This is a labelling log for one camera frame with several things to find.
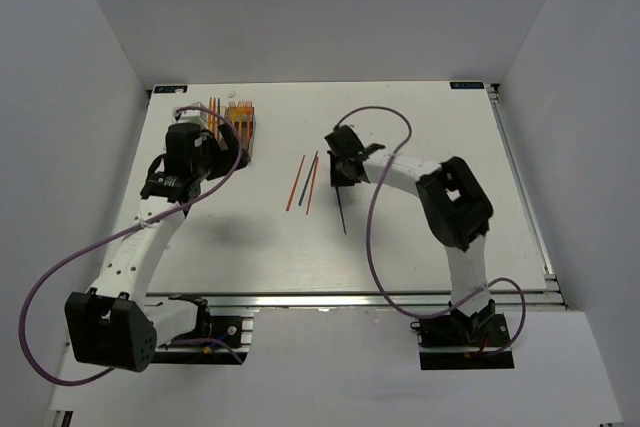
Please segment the red-orange chopstick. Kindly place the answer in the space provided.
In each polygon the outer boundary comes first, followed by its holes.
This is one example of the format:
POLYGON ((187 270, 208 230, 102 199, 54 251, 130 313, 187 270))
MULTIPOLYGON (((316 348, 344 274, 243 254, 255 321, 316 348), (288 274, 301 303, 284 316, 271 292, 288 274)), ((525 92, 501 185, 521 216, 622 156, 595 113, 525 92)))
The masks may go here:
POLYGON ((302 172, 302 168, 304 166, 305 160, 306 160, 306 154, 303 154, 301 156, 300 162, 299 162, 297 170, 296 170, 296 175, 294 177, 294 180, 293 180, 293 183, 292 183, 292 186, 291 186, 291 190, 290 190, 290 193, 289 193, 289 196, 288 196, 288 199, 287 199, 287 203, 286 203, 286 207, 285 207, 285 212, 289 212, 290 209, 291 209, 291 206, 292 206, 292 203, 293 203, 293 200, 294 200, 294 196, 295 196, 295 193, 296 193, 296 190, 297 190, 299 179, 301 177, 301 172, 302 172))
POLYGON ((306 209, 305 209, 305 215, 309 215, 310 209, 311 209, 311 203, 312 203, 312 198, 313 198, 313 193, 314 193, 314 188, 315 188, 315 183, 316 183, 316 178, 317 178, 317 171, 318 171, 318 165, 319 165, 319 155, 316 155, 315 160, 314 160, 314 165, 313 165, 313 170, 312 170, 312 176, 311 176, 311 184, 309 187, 309 192, 308 192, 308 198, 307 198, 307 204, 306 204, 306 209))

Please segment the yellow-orange plastic fork bent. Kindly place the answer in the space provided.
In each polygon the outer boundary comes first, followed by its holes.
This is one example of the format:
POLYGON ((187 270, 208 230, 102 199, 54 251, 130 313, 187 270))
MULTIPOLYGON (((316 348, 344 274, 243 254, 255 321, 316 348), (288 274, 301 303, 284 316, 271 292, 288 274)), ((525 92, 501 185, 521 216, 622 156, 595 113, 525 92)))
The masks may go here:
POLYGON ((238 110, 235 102, 230 102, 228 104, 227 117, 236 130, 240 129, 240 125, 242 123, 242 112, 238 110))

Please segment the yellow-orange plastic fork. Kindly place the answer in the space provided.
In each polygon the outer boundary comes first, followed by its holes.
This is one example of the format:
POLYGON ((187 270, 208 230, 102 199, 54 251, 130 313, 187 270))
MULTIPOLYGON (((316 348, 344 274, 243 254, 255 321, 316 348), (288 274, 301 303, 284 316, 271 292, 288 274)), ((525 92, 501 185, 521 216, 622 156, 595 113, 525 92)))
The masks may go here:
POLYGON ((243 133, 245 131, 244 123, 246 120, 246 101, 239 101, 237 105, 237 113, 238 113, 238 133, 240 142, 243 142, 243 133))

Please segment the red-orange plastic fork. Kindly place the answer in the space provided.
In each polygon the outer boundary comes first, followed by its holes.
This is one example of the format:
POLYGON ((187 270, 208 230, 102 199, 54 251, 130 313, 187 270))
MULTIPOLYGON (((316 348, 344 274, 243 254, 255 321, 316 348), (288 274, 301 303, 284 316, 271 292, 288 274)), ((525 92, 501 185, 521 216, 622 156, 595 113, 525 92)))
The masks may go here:
POLYGON ((254 133, 255 109, 252 101, 247 101, 244 106, 244 115, 246 116, 246 150, 251 149, 252 137, 254 133))

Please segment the red-orange plastic knife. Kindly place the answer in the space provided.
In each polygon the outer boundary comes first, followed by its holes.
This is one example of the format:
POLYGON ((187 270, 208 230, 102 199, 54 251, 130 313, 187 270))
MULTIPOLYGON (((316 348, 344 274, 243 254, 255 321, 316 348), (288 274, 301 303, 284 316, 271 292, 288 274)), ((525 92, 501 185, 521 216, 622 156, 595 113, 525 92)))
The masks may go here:
MULTIPOLYGON (((218 114, 216 111, 215 111, 215 116, 216 116, 216 119, 218 120, 218 114)), ((217 122, 216 122, 216 133, 214 134, 214 137, 217 140, 217 122)))

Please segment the blue plastic knife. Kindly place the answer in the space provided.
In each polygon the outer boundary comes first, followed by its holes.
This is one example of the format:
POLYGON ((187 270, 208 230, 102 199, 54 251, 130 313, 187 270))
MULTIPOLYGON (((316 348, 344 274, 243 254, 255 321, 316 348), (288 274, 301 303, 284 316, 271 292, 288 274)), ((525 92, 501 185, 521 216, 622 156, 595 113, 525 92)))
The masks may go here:
POLYGON ((217 120, 217 140, 219 142, 222 142, 224 140, 223 134, 222 134, 222 126, 224 125, 224 113, 225 113, 225 108, 222 106, 222 102, 220 98, 217 98, 217 114, 218 114, 218 120, 217 120))

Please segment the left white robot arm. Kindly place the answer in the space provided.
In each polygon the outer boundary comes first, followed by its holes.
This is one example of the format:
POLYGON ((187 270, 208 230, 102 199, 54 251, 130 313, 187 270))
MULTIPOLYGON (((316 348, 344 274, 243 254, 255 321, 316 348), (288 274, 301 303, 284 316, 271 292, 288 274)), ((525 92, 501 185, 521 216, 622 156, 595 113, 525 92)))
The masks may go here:
POLYGON ((216 132, 196 118, 169 126, 165 150, 147 170, 132 232, 124 235, 88 291, 71 293, 65 303, 78 362, 141 372, 161 345, 178 339, 199 346, 209 339, 206 300, 173 294, 150 304, 147 291, 170 240, 201 198, 202 183, 224 181, 245 164, 246 154, 229 123, 221 121, 216 132))

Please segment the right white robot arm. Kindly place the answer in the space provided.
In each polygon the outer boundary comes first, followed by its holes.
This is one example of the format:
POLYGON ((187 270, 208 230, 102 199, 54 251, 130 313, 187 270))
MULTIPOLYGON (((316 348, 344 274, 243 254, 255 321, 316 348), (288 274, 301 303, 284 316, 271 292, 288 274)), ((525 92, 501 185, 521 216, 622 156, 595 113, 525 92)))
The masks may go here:
POLYGON ((325 137, 329 147, 333 187, 358 183, 383 186, 419 199, 427 225, 445 248, 451 281, 446 316, 453 337, 472 346, 488 332, 495 314, 488 291, 485 245, 493 206, 468 164, 460 157, 436 163, 394 152, 384 145, 364 145, 347 125, 336 126, 325 137))

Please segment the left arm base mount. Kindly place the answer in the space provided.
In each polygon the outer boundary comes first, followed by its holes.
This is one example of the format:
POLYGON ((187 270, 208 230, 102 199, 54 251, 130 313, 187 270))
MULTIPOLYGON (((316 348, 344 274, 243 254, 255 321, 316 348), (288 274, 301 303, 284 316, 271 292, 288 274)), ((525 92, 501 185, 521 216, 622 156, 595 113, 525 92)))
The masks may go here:
POLYGON ((250 311, 175 294, 146 299, 143 312, 157 333, 154 364, 239 366, 248 355, 254 320, 250 311))

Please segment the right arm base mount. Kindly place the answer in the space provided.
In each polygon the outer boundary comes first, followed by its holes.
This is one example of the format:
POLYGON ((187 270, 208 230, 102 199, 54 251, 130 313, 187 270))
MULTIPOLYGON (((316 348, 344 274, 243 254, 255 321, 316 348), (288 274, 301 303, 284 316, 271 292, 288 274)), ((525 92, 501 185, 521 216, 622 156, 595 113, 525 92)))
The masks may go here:
POLYGON ((459 309, 413 321, 423 371, 511 370, 515 368, 506 318, 495 302, 471 317, 459 309))

